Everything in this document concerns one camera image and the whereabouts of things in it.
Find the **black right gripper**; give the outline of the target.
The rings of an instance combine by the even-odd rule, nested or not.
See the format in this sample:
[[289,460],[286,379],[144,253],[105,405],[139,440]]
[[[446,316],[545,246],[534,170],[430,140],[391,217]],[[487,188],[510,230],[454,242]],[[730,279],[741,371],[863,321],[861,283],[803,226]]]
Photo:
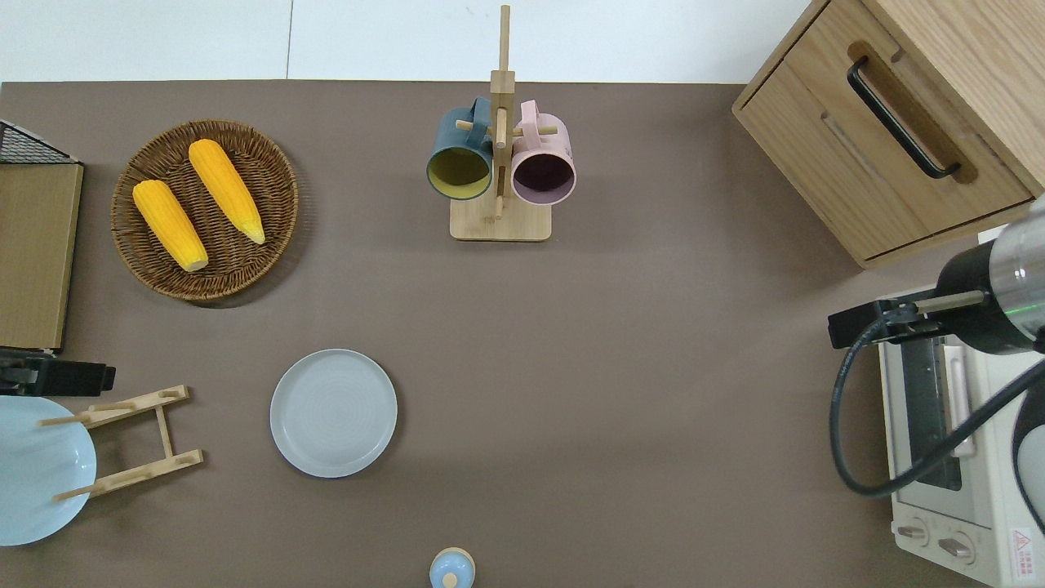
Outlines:
[[918,317],[895,319],[873,332],[872,342],[900,344],[908,340],[955,335],[972,349],[986,354],[1016,354],[1034,349],[1034,336],[1025,334],[1004,315],[989,280],[989,257],[995,243],[971,248],[944,265],[933,289],[879,297],[866,304],[829,316],[829,338],[834,349],[847,349],[878,317],[926,299],[979,290],[985,301],[945,311],[921,311]]

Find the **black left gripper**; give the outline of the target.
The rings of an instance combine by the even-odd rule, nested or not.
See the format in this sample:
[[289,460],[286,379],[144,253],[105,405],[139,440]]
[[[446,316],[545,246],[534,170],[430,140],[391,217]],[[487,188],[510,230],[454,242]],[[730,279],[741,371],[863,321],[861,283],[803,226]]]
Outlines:
[[5,397],[100,397],[115,377],[113,366],[61,359],[49,350],[1,350]]

